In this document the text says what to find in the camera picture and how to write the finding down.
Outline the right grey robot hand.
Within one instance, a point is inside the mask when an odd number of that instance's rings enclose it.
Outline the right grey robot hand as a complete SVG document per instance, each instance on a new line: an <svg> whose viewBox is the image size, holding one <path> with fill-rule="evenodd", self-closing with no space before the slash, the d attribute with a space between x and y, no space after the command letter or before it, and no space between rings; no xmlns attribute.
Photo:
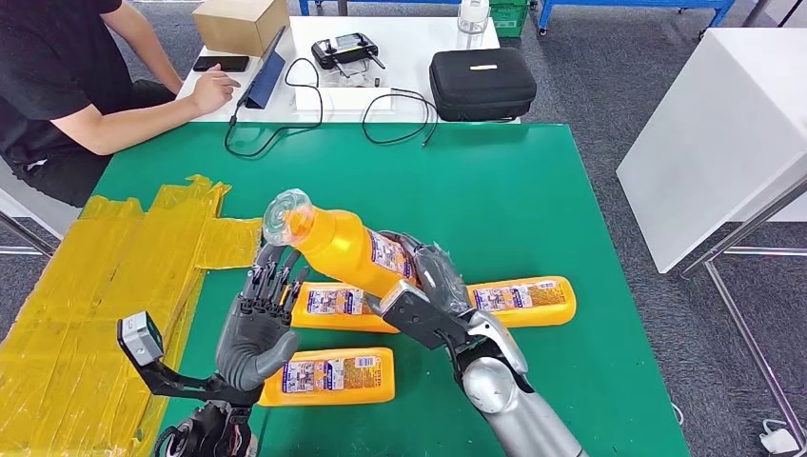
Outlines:
<svg viewBox="0 0 807 457"><path fill-rule="evenodd" d="M426 244L406 233L382 230L381 235L404 248L419 289L434 308L452 316L460 316L471 309L466 285L447 252L437 244Z"/></svg>

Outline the person's right hand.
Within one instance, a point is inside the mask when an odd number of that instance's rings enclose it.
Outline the person's right hand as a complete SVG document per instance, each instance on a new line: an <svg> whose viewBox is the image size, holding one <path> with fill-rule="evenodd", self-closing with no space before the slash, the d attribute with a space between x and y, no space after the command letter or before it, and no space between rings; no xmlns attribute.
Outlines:
<svg viewBox="0 0 807 457"><path fill-rule="evenodd" d="M220 109L233 97L241 84L222 71L219 64L207 69L196 81L189 96L196 116Z"/></svg>

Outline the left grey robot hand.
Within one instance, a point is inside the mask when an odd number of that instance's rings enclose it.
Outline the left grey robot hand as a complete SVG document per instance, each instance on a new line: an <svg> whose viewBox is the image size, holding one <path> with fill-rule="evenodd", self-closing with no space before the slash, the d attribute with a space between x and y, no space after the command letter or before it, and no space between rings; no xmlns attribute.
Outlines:
<svg viewBox="0 0 807 457"><path fill-rule="evenodd" d="M309 273L301 267L291 275L300 257L295 248L264 245L231 303L215 366L240 391L262 387L299 346L299 335L291 329L292 310Z"/></svg>

